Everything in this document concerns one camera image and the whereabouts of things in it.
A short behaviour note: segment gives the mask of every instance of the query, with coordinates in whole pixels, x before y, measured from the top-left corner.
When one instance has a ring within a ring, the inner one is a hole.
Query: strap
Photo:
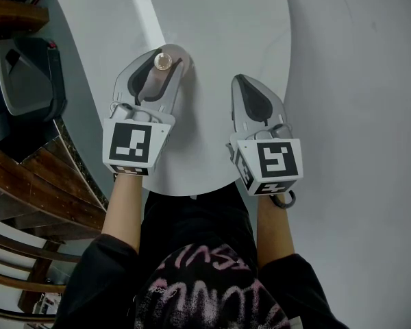
[[[269,197],[270,197],[271,201],[272,201],[278,208],[281,208],[282,210],[285,210],[285,209],[287,209],[287,208],[293,207],[294,204],[295,204],[296,197],[295,197],[295,194],[294,194],[294,192],[293,192],[292,190],[289,190],[289,195],[290,195],[290,197],[291,197],[291,199],[292,199],[292,201],[291,201],[289,204],[285,204],[284,202],[281,202],[281,201],[279,200],[279,197],[278,197],[277,195],[269,195]]]

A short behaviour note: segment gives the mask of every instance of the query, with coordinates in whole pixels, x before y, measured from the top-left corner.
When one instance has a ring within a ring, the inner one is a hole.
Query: white floor
[[[290,222],[350,328],[411,328],[411,0],[289,0]]]

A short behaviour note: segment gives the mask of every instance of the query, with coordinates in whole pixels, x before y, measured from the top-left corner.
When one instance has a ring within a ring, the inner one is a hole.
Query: white round table
[[[145,188],[198,195],[238,178],[225,147],[234,132],[230,85],[243,73],[284,99],[291,46],[287,0],[58,1],[101,121],[110,116],[117,75],[139,55],[173,43],[192,58],[195,72],[179,90],[176,126],[156,172],[143,180]]]

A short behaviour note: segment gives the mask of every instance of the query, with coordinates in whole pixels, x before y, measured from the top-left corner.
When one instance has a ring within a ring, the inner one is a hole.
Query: wooden furniture
[[[94,238],[106,205],[106,198],[84,179],[61,136],[22,164],[0,151],[0,221],[9,226],[51,241]]]
[[[0,39],[36,32],[47,22],[49,11],[45,8],[0,0]]]
[[[21,164],[0,150],[0,222],[47,240],[41,249],[0,235],[0,249],[36,259],[32,269],[0,259],[0,265],[29,272],[26,280],[0,274],[0,284],[23,290],[18,307],[26,313],[0,309],[0,317],[51,323],[52,316],[32,315],[40,293],[62,293],[64,284],[46,284],[52,260],[77,263],[79,256],[58,252],[67,240],[100,234],[107,199],[92,182],[60,119],[58,136]]]

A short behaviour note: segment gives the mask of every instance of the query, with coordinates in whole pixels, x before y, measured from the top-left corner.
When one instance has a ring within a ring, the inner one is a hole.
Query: pink lettering
[[[159,269],[164,269],[165,267],[166,267],[166,261],[169,259],[169,257],[171,257],[172,256],[172,254],[170,254],[169,256],[167,256],[164,260],[163,260],[163,262],[161,262],[161,264],[158,266],[158,268],[157,268],[157,270],[159,270]]]
[[[158,278],[155,282],[151,284],[148,291],[154,291],[157,288],[167,288],[167,281],[166,279]]]
[[[234,263],[235,263],[233,258],[231,258],[230,256],[219,253],[219,252],[222,252],[224,249],[227,249],[228,247],[229,247],[228,245],[221,245],[220,247],[212,250],[212,252],[211,252],[211,254],[213,256],[216,256],[216,257],[223,258],[223,259],[227,260],[227,262],[224,262],[224,263],[221,263],[221,264],[219,264],[218,262],[213,262],[212,263],[213,267],[218,269],[219,271],[227,269],[227,268],[231,267],[232,265],[234,265]]]
[[[243,270],[243,271],[251,271],[250,268],[245,264],[245,262],[241,259],[238,258],[238,261],[236,262],[236,266],[232,267],[234,270]]]
[[[181,266],[181,261],[183,259],[183,257],[187,254],[187,251],[190,250],[190,248],[192,247],[192,245],[187,245],[183,251],[181,251],[177,257],[177,259],[175,260],[175,266],[179,269]]]
[[[244,292],[253,291],[253,313],[257,313],[259,311],[259,291],[260,289],[265,289],[262,283],[258,280],[255,279],[254,283],[250,286],[244,289]]]
[[[273,322],[274,317],[277,314],[280,314],[280,313],[282,313],[282,312],[280,312],[280,306],[278,304],[275,304],[274,306],[272,306],[271,310],[269,310],[268,315],[266,316],[265,324],[261,327],[265,328],[265,329],[272,328],[271,323]],[[275,322],[276,322],[276,324],[274,325],[274,328],[277,328],[277,329],[278,328],[289,328],[289,321],[285,316],[283,316],[283,318],[281,320],[280,320],[280,318],[277,318],[277,320]]]
[[[171,298],[175,298],[178,295],[177,306],[175,311],[171,315],[171,323],[178,328],[181,328],[184,325],[184,320],[186,318],[186,294],[187,286],[183,282],[177,282],[170,287],[162,294],[161,298],[158,300],[157,305],[153,313],[154,322],[157,322],[162,316],[162,311],[164,306]]]
[[[210,253],[208,251],[208,247],[205,245],[202,245],[198,247],[197,251],[195,251],[191,257],[189,257],[189,259],[186,262],[186,267],[189,266],[190,263],[192,263],[192,261],[195,259],[195,257],[198,254],[204,254],[204,262],[210,263]]]
[[[199,301],[199,294],[202,294],[202,303]],[[218,315],[218,293],[212,289],[210,295],[205,282],[198,280],[193,287],[190,299],[190,315],[193,316],[197,310],[198,303],[202,305],[203,320],[207,326],[214,326]]]
[[[226,301],[233,295],[239,295],[239,314],[238,314],[238,323],[241,324],[245,317],[245,294],[240,289],[240,287],[231,287],[226,292],[224,292],[224,296],[222,297],[222,304],[221,308],[224,307]]]

